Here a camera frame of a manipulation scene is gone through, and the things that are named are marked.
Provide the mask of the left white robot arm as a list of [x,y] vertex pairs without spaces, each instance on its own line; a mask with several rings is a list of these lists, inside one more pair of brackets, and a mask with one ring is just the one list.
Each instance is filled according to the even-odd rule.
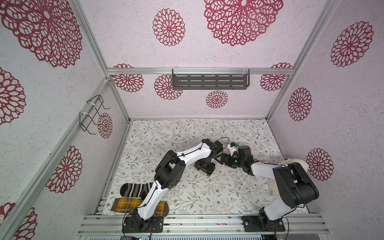
[[133,210],[132,217],[138,221],[150,219],[163,196],[179,183],[186,167],[193,165],[199,171],[212,174],[216,167],[212,159],[222,151],[220,141],[209,139],[183,152],[168,151],[155,170],[154,184],[142,204]]

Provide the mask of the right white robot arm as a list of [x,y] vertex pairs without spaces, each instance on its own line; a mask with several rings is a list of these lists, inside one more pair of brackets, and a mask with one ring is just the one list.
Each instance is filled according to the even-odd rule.
[[297,207],[319,198],[319,191],[301,163],[273,164],[253,158],[248,146],[237,147],[233,154],[222,153],[218,163],[230,168],[241,168],[250,176],[274,180],[278,197],[259,210],[259,222],[267,223],[282,219]]

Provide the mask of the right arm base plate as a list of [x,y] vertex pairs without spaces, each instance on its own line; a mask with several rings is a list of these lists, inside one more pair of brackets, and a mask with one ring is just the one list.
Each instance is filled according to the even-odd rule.
[[285,232],[286,228],[282,219],[269,220],[264,215],[242,216],[245,232]]

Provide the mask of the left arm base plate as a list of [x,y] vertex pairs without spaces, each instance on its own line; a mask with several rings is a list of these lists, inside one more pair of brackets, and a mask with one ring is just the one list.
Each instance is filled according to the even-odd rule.
[[164,217],[151,217],[143,221],[140,217],[125,217],[122,233],[162,233]]

